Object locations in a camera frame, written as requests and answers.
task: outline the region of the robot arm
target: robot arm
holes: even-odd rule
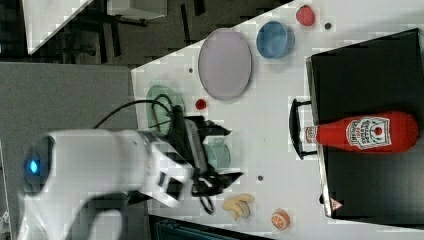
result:
[[[65,239],[84,204],[114,193],[140,191],[176,207],[193,169],[172,160],[170,153],[175,153],[171,145],[149,142],[137,131],[69,130],[43,136],[25,160],[19,239],[40,239],[32,234]]]
[[[207,135],[229,131],[202,117],[184,117],[179,106],[172,113],[167,136],[133,130],[67,130],[36,141],[25,159],[18,239],[69,239],[83,216],[94,221],[100,214],[90,213],[90,206],[107,205],[101,209],[110,210],[115,204],[112,209],[119,210],[131,191],[169,207],[178,206],[191,180],[195,197],[222,193],[241,173],[216,173],[207,163],[202,142]],[[101,204],[99,199],[105,196],[124,197],[103,199],[109,202]]]

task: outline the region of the white plate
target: white plate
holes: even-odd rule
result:
[[[200,81],[211,97],[222,101],[237,98],[247,87],[252,70],[246,40],[227,28],[212,32],[200,50],[198,68]]]

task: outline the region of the table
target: table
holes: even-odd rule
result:
[[[315,10],[317,23],[305,28],[295,19],[297,9],[308,3]],[[309,99],[305,59],[328,51],[383,35],[424,26],[424,2],[409,0],[372,2],[359,0],[294,1],[233,29],[247,39],[252,53],[251,86],[237,100],[220,102],[202,88],[197,59],[203,41],[132,70],[134,95],[144,99],[150,86],[162,84],[184,95],[187,114],[206,118],[232,129],[226,139],[232,162],[230,170],[245,173],[225,193],[213,198],[216,213],[207,215],[197,198],[187,191],[180,208],[166,208],[149,202],[149,213],[217,228],[276,239],[417,239],[422,232],[371,224],[360,224],[325,217],[318,199],[321,194],[317,157],[301,161],[291,146],[288,128],[292,100]],[[276,20],[288,24],[296,35],[294,51],[285,58],[269,60],[256,50],[255,39],[260,27]],[[325,30],[325,23],[333,27]],[[203,97],[209,107],[197,112],[195,101]],[[140,129],[146,128],[145,108],[137,106]],[[301,112],[301,122],[312,125],[310,107]],[[234,222],[221,209],[224,199],[239,193],[254,195],[252,215]],[[286,231],[277,231],[270,223],[272,213],[285,209],[292,219]]]
[[[22,0],[28,54],[33,54],[93,0]]]

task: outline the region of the small round snack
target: small round snack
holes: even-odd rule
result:
[[[272,214],[271,222],[279,230],[284,230],[290,225],[290,217],[286,211],[278,209]]]

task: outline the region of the cable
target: cable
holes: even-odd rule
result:
[[[161,123],[158,123],[158,124],[156,124],[156,125],[150,126],[150,127],[148,127],[148,128],[154,128],[154,127],[160,126],[160,125],[162,125],[162,124],[169,123],[170,121],[171,121],[171,120],[168,120],[168,121],[165,121],[165,122],[161,122]]]
[[[111,113],[109,113],[106,117],[104,117],[102,120],[100,120],[100,122],[99,122],[99,123],[97,123],[97,124],[94,126],[94,129],[99,128],[99,126],[100,126],[100,125],[102,125],[104,122],[106,122],[106,120],[108,120],[110,117],[112,117],[115,113],[117,113],[117,112],[121,111],[122,109],[124,109],[124,108],[126,108],[126,107],[129,107],[129,106],[132,106],[132,105],[135,105],[135,104],[138,104],[138,103],[152,103],[152,104],[158,104],[159,106],[163,107],[163,108],[166,110],[166,112],[167,112],[168,114],[170,114],[170,113],[171,113],[171,112],[169,111],[169,109],[168,109],[165,105],[163,105],[161,102],[159,102],[159,101],[156,101],[156,100],[149,100],[149,99],[146,99],[146,100],[136,100],[136,101],[132,101],[132,102],[126,103],[126,104],[124,104],[124,105],[122,105],[122,106],[118,107],[117,109],[113,110],[113,111],[112,111]]]
[[[168,95],[166,95],[166,94],[159,94],[154,100],[155,101],[158,101],[160,98],[165,98],[167,101],[168,101],[168,104],[171,106],[171,108],[172,108],[172,101],[171,101],[171,99],[168,97]],[[155,105],[154,104],[152,104],[152,106],[151,106],[151,108],[152,108],[152,112],[153,112],[153,118],[154,118],[154,121],[156,121],[156,122],[158,122],[158,117],[157,117],[157,114],[156,114],[156,109],[155,109]],[[170,122],[171,120],[169,120],[169,121],[165,121],[165,122],[162,122],[162,123],[159,123],[159,124],[156,124],[156,125],[153,125],[153,126],[151,126],[151,127],[149,127],[149,128],[153,128],[153,127],[158,127],[158,126],[160,126],[160,125],[162,125],[162,124],[165,124],[165,123],[168,123],[168,122]]]
[[[169,106],[171,106],[172,107],[172,101],[171,101],[171,99],[168,97],[168,95],[166,95],[166,94],[159,94],[154,100],[155,101],[159,101],[159,98],[165,98],[167,101],[168,101],[168,104],[169,104]]]

